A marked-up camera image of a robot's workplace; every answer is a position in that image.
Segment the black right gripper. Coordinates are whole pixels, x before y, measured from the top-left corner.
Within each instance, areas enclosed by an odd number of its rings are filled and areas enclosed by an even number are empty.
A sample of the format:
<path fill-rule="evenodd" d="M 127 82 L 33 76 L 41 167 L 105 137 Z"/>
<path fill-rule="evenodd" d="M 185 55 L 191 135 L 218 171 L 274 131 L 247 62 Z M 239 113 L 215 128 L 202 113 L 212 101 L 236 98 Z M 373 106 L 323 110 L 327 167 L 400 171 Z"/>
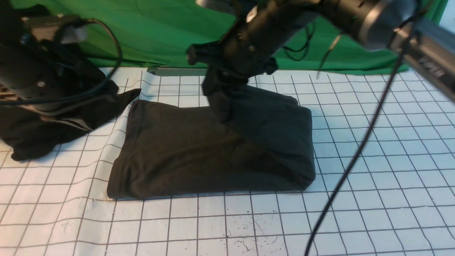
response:
<path fill-rule="evenodd" d="M 203 94 L 209 97 L 221 89 L 244 86 L 253 76 L 273 74 L 278 70 L 273 57 L 277 50 L 278 40 L 274 37 L 257 40 L 229 37 L 190 45 L 187 62 L 207 65 L 202 88 Z"/>

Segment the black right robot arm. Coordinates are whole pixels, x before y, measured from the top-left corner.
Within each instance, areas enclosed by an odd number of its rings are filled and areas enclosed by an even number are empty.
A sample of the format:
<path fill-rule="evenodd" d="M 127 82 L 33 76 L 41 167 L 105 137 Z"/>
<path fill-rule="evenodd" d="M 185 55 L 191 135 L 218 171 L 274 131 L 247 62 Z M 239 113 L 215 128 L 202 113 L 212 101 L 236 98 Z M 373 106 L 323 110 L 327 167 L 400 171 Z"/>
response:
<path fill-rule="evenodd" d="M 367 51 L 389 50 L 454 101 L 454 34 L 425 18 L 419 0 L 198 0 L 235 23 L 216 42 L 187 49 L 189 65 L 204 63 L 236 81 L 277 69 L 273 55 L 322 17 Z"/>

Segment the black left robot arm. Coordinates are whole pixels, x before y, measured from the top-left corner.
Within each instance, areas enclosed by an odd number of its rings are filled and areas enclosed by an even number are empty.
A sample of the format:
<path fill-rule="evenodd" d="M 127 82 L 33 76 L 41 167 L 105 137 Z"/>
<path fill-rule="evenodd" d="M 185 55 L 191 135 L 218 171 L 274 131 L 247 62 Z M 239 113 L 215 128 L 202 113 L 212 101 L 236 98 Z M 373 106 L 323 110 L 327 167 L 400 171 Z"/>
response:
<path fill-rule="evenodd" d="M 81 94 L 106 79 L 78 44 L 37 42 L 24 37 L 1 36 L 1 85 L 16 94 L 23 105 L 52 112 L 82 101 Z"/>

